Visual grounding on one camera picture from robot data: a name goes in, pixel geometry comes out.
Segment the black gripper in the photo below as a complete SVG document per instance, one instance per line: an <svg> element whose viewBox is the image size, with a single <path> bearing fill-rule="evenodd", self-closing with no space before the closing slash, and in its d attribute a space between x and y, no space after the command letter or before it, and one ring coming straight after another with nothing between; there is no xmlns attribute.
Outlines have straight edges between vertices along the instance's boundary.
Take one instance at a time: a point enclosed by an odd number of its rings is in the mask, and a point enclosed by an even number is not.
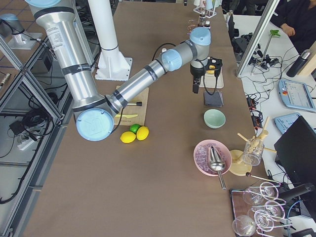
<svg viewBox="0 0 316 237"><path fill-rule="evenodd" d="M193 93L199 92L200 77L205 75L208 70L214 71L214 76L219 77L221 68L223 66L222 60L214 57L208 57L205 62L195 59L190 63L190 73L193 78Z"/></svg>

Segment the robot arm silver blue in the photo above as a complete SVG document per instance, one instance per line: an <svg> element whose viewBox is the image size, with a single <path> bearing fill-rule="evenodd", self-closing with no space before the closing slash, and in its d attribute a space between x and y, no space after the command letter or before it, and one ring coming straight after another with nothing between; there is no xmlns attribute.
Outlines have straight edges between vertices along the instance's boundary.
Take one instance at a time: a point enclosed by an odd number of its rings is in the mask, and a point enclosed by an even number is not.
<svg viewBox="0 0 316 237"><path fill-rule="evenodd" d="M212 63L208 57L211 33L207 28L197 27L188 40L162 53L113 94L103 96L97 91L91 65L76 33L72 3L69 0L31 0L28 4L36 23L46 31L71 91L77 131L89 141L107 138L114 129L115 115L131 99L167 72L185 64L190 64L194 93L197 93L199 80Z"/></svg>

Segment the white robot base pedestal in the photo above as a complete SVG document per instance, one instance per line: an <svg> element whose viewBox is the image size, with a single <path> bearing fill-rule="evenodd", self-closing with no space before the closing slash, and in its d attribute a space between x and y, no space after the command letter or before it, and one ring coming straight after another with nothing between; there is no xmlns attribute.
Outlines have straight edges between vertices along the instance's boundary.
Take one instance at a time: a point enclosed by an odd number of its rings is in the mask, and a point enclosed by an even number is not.
<svg viewBox="0 0 316 237"><path fill-rule="evenodd" d="M96 79L127 81L132 58L119 50L110 2L90 0L88 4L101 47Z"/></svg>

